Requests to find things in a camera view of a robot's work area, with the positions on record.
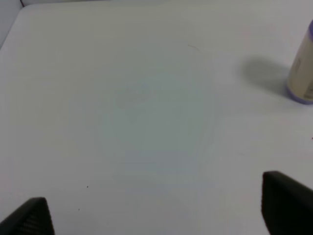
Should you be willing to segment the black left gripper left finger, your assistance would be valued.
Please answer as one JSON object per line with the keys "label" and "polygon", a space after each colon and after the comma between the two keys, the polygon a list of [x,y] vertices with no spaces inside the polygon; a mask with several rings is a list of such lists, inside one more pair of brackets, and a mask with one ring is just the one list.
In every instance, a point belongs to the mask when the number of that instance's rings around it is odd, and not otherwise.
{"label": "black left gripper left finger", "polygon": [[54,235],[54,227],[44,197],[30,198],[0,223],[2,235]]}

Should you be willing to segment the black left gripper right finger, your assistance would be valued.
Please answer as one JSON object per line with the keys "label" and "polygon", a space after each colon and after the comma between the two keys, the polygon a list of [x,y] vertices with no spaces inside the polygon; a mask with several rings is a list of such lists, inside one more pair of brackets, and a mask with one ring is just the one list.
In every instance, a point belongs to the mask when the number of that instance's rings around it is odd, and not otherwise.
{"label": "black left gripper right finger", "polygon": [[311,235],[313,190],[279,171],[264,172],[261,212],[270,235]]}

